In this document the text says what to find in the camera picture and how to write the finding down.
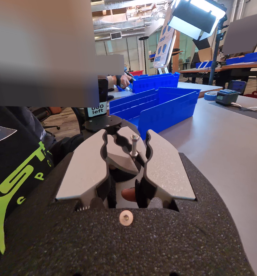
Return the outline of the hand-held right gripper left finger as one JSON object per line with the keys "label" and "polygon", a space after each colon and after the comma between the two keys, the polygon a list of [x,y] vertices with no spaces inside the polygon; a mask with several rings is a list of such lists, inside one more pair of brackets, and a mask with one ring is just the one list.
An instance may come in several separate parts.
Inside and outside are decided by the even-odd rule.
{"label": "hand-held right gripper left finger", "polygon": [[78,199],[82,206],[90,206],[96,197],[105,201],[111,187],[107,143],[107,131],[101,129],[74,150],[56,200]]}

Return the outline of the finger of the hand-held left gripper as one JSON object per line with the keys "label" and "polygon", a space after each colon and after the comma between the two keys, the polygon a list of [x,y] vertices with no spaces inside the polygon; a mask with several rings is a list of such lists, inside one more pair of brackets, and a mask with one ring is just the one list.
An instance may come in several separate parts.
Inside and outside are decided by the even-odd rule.
{"label": "finger of the hand-held left gripper", "polygon": [[114,138],[111,135],[107,135],[106,161],[123,172],[132,175],[137,175],[139,173],[132,157],[125,153],[122,147],[114,142]]}
{"label": "finger of the hand-held left gripper", "polygon": [[[128,126],[120,128],[116,133],[116,143],[117,145],[121,146],[123,150],[130,154],[132,150],[132,140],[131,135],[135,134],[132,129]],[[136,161],[144,167],[146,163],[146,147],[144,141],[139,136],[139,140],[137,141],[137,157]]]}

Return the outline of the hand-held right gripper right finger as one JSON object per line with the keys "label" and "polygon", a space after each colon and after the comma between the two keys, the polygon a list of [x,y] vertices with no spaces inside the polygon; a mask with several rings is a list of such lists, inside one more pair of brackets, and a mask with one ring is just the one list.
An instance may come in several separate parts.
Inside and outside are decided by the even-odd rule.
{"label": "hand-held right gripper right finger", "polygon": [[191,200],[196,195],[178,150],[153,130],[146,133],[146,158],[142,189],[148,200],[161,199],[171,205],[175,199]]}

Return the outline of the small steel bolt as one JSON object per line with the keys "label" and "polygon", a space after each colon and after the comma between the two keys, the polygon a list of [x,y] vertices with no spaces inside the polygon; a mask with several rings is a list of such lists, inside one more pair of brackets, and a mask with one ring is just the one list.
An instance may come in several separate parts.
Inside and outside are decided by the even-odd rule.
{"label": "small steel bolt", "polygon": [[131,157],[136,158],[137,155],[138,155],[138,152],[137,152],[137,142],[138,141],[134,142],[134,141],[131,140],[131,142],[132,142],[132,149],[131,149],[130,155],[131,155]]}

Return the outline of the blue plastic bin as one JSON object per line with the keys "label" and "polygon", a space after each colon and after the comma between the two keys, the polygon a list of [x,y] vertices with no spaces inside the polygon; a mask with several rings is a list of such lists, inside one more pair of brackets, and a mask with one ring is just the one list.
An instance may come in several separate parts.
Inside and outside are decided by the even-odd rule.
{"label": "blue plastic bin", "polygon": [[177,88],[180,73],[158,74],[158,75],[140,75],[133,81],[132,92],[134,94],[158,88]]}
{"label": "blue plastic bin", "polygon": [[134,124],[142,139],[193,116],[200,89],[158,88],[109,102],[110,115]]}

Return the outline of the another person's forearm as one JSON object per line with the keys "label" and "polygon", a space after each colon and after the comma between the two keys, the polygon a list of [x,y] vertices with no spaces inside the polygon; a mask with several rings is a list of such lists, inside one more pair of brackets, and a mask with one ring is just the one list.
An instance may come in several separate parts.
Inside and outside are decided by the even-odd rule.
{"label": "another person's forearm", "polygon": [[115,86],[121,86],[121,75],[108,75],[108,88],[113,88]]}

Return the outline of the person's right hand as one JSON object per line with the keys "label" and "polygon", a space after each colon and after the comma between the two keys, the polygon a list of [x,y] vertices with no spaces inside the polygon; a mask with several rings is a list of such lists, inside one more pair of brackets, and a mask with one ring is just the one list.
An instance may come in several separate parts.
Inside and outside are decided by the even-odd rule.
{"label": "person's right hand", "polygon": [[137,202],[135,187],[123,189],[121,191],[122,197],[129,202]]}

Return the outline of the black mesh office chair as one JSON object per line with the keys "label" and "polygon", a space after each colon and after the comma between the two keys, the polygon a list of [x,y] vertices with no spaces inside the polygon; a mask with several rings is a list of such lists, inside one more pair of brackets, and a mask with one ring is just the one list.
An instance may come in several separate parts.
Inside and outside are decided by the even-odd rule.
{"label": "black mesh office chair", "polygon": [[28,109],[39,120],[45,130],[49,128],[56,128],[57,130],[60,130],[59,126],[46,126],[44,123],[44,121],[52,115],[49,107],[28,107]]}

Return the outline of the black hoodie with green print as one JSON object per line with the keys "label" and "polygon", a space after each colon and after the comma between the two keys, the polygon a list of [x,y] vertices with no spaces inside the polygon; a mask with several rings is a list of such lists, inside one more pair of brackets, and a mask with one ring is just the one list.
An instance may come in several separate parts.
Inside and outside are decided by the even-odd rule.
{"label": "black hoodie with green print", "polygon": [[54,168],[55,142],[27,107],[0,106],[0,259],[4,222]]}

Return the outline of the black floor lamp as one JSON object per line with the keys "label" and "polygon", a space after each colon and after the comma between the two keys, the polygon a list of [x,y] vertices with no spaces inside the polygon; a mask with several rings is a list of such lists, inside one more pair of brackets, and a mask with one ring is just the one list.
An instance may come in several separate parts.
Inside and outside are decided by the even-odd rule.
{"label": "black floor lamp", "polygon": [[147,65],[146,65],[146,51],[145,51],[145,41],[149,38],[149,36],[142,36],[138,40],[143,44],[143,56],[144,56],[144,67],[145,67],[145,74],[147,74]]}

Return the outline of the cardboard box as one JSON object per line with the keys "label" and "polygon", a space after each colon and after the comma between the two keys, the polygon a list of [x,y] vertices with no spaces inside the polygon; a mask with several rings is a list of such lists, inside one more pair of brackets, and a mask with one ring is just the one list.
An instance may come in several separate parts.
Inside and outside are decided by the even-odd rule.
{"label": "cardboard box", "polygon": [[205,48],[205,49],[201,49],[198,51],[198,55],[199,55],[199,60],[200,62],[208,62],[208,61],[212,61],[213,60],[213,50],[211,47]]}

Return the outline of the black light stand pole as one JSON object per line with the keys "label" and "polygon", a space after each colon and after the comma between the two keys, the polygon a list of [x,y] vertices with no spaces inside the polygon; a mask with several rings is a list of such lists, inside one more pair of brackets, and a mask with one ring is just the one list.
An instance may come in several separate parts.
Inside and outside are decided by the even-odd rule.
{"label": "black light stand pole", "polygon": [[216,42],[215,42],[213,60],[212,60],[212,64],[211,64],[210,77],[209,77],[209,85],[210,86],[213,85],[215,69],[217,67],[217,55],[218,55],[219,44],[220,44],[220,41],[223,40],[223,37],[225,34],[222,32],[222,30],[225,27],[227,27],[227,26],[223,25],[226,20],[227,20],[227,15],[225,15],[223,18],[221,18],[217,24]]}

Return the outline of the wooden top desk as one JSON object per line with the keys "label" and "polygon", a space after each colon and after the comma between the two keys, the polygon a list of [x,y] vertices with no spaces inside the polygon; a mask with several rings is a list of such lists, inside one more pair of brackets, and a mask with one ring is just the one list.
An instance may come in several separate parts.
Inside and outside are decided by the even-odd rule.
{"label": "wooden top desk", "polygon": [[[203,85],[213,85],[209,82],[210,68],[191,68],[179,71],[184,78],[192,78],[192,83],[202,79]],[[232,80],[248,81],[249,77],[257,77],[257,62],[244,62],[238,64],[224,65],[217,67],[213,74],[213,81],[215,86],[225,87],[226,83]]]}

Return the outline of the studio light panel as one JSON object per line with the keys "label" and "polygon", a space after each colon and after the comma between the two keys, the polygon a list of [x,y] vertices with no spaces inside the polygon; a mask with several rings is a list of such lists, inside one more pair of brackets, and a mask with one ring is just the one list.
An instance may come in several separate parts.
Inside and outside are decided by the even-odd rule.
{"label": "studio light panel", "polygon": [[227,20],[227,8],[211,0],[176,0],[171,4],[168,26],[201,41],[213,35]]}

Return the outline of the long blue bin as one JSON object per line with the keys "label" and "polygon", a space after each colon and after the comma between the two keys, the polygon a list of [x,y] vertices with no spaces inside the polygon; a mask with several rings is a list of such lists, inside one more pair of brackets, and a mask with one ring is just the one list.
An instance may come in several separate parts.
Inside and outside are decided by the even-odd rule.
{"label": "long blue bin", "polygon": [[239,57],[226,59],[226,65],[257,62],[257,52],[247,53]]}

